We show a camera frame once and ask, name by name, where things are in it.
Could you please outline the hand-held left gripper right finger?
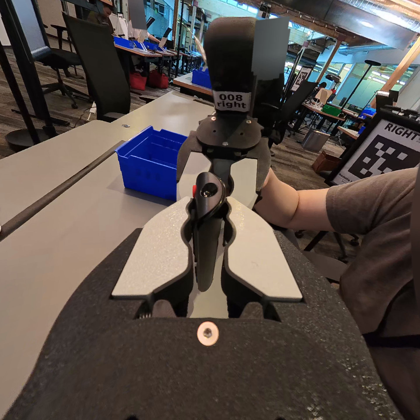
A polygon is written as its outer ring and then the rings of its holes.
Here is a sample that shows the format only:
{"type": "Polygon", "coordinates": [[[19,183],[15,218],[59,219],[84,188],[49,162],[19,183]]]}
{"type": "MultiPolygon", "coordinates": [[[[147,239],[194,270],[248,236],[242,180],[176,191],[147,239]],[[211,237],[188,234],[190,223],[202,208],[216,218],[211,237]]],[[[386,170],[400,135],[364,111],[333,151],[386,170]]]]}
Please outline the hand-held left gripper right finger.
{"type": "Polygon", "coordinates": [[[270,225],[234,198],[227,199],[223,293],[228,302],[301,302],[302,292],[270,225]]]}

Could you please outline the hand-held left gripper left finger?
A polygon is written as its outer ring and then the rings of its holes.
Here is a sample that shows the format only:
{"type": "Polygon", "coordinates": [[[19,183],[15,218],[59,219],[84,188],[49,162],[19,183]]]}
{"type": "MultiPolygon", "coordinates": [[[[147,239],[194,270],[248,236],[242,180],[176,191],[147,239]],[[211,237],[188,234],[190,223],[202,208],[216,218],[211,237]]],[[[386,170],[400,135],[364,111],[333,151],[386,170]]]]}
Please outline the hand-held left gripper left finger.
{"type": "Polygon", "coordinates": [[[114,299],[167,300],[178,306],[193,289],[192,199],[181,199],[153,216],[139,237],[112,291],[114,299]]]}

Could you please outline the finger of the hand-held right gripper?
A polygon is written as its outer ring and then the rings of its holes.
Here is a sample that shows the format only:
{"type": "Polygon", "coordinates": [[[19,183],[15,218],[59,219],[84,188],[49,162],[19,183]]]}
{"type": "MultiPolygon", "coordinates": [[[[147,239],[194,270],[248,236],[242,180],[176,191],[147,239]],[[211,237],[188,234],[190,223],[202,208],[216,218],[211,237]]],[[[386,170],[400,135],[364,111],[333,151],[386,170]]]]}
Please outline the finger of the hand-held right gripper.
{"type": "Polygon", "coordinates": [[[193,189],[199,175],[199,158],[189,158],[186,164],[186,192],[193,198],[193,189]]]}
{"type": "Polygon", "coordinates": [[[257,160],[245,158],[231,165],[233,190],[231,196],[252,209],[257,200],[257,160]]]}

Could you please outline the black remote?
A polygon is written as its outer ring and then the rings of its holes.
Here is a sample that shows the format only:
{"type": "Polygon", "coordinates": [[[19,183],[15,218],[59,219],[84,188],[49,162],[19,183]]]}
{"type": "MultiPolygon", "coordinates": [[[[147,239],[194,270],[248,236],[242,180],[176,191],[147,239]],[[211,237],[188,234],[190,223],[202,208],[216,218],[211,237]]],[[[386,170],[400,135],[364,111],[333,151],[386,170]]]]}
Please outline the black remote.
{"type": "Polygon", "coordinates": [[[192,203],[192,238],[198,290],[212,282],[223,218],[227,214],[227,192],[223,181],[211,172],[197,176],[192,203]]]}

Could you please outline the blue plastic bin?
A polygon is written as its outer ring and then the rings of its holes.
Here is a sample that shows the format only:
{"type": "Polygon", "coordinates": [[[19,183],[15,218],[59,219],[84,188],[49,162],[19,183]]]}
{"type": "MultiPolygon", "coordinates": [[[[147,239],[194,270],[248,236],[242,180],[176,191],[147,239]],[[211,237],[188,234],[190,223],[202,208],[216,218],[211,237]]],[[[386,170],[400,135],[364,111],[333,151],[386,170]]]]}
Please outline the blue plastic bin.
{"type": "Polygon", "coordinates": [[[125,188],[176,201],[176,168],[187,136],[148,126],[116,148],[125,188]]]}

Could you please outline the metal trash can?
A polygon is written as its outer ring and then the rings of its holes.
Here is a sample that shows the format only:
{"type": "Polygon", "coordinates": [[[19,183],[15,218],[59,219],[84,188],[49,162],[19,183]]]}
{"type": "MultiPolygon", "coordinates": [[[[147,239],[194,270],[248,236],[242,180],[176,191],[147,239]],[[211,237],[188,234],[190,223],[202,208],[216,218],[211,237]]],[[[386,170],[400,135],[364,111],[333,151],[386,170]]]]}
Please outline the metal trash can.
{"type": "Polygon", "coordinates": [[[302,148],[311,152],[320,152],[331,135],[316,129],[309,129],[302,141],[302,148]]]}

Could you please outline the brown box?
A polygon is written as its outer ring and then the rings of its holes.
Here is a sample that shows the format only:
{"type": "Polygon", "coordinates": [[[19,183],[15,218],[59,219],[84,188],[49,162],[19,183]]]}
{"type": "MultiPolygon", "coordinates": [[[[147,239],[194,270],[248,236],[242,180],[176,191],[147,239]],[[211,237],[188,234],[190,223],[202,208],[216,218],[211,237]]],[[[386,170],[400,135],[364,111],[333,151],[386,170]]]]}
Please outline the brown box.
{"type": "Polygon", "coordinates": [[[312,170],[316,174],[320,174],[323,171],[333,171],[340,163],[341,158],[328,154],[323,150],[314,163],[312,164],[312,170]]]}

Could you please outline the person's torso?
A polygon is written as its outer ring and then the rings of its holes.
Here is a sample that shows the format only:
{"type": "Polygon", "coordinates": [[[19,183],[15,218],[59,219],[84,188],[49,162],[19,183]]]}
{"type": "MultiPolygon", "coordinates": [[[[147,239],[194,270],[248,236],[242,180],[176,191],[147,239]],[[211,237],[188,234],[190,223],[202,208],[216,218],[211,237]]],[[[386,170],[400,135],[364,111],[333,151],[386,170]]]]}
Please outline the person's torso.
{"type": "Polygon", "coordinates": [[[417,168],[371,176],[327,193],[334,231],[363,236],[340,293],[404,419],[420,416],[419,310],[410,238],[417,168]]]}

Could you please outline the white tag sign board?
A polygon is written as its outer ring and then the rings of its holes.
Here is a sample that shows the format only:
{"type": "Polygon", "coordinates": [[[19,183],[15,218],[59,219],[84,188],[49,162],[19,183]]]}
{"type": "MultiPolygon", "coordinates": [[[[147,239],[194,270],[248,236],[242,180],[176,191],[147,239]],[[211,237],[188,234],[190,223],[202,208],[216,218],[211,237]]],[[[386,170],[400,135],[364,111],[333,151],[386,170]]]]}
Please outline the white tag sign board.
{"type": "Polygon", "coordinates": [[[325,179],[328,186],[344,185],[371,176],[414,168],[420,159],[419,115],[408,117],[380,110],[344,152],[325,179]]]}

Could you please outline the black office chair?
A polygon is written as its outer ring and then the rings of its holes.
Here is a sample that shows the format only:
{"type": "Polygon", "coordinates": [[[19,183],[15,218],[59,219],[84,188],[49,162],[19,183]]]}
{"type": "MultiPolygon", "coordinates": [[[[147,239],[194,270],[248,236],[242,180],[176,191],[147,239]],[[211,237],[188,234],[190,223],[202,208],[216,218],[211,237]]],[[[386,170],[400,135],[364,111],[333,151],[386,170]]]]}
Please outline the black office chair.
{"type": "Polygon", "coordinates": [[[67,32],[81,60],[97,119],[111,123],[130,112],[131,92],[109,27],[63,13],[67,32]]]}

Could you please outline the black floor lamp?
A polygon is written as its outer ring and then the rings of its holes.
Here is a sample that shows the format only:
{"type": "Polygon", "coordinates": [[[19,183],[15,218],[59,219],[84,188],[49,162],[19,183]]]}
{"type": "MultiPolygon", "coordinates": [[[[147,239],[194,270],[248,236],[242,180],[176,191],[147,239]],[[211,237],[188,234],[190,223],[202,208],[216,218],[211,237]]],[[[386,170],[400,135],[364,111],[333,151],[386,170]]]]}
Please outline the black floor lamp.
{"type": "Polygon", "coordinates": [[[344,101],[344,103],[341,106],[341,111],[343,112],[345,106],[347,105],[347,103],[349,102],[349,100],[351,99],[351,97],[354,95],[354,93],[356,92],[356,90],[358,89],[358,87],[360,86],[361,82],[364,80],[365,76],[367,75],[367,73],[370,71],[370,69],[375,66],[381,66],[381,63],[375,60],[365,60],[365,64],[368,65],[367,69],[365,70],[364,74],[360,77],[359,81],[357,82],[357,84],[355,85],[354,89],[351,91],[351,93],[349,94],[349,96],[346,98],[346,100],[344,101]]]}

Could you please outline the black display on stand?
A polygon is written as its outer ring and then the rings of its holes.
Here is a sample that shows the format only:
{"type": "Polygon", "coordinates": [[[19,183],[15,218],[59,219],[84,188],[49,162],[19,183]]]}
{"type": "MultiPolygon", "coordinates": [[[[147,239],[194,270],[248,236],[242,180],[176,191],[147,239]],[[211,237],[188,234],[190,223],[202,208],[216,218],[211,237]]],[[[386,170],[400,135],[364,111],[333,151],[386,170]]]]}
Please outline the black display on stand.
{"type": "Polygon", "coordinates": [[[60,91],[63,96],[71,100],[72,107],[77,108],[70,87],[62,81],[60,70],[66,72],[70,66],[78,65],[79,60],[73,52],[50,47],[35,1],[2,0],[0,10],[35,117],[44,123],[41,129],[36,129],[20,92],[13,92],[26,129],[12,131],[5,138],[10,148],[19,152],[57,135],[45,100],[47,93],[60,91]],[[54,84],[41,85],[35,68],[36,62],[54,70],[58,81],[54,84]]]}

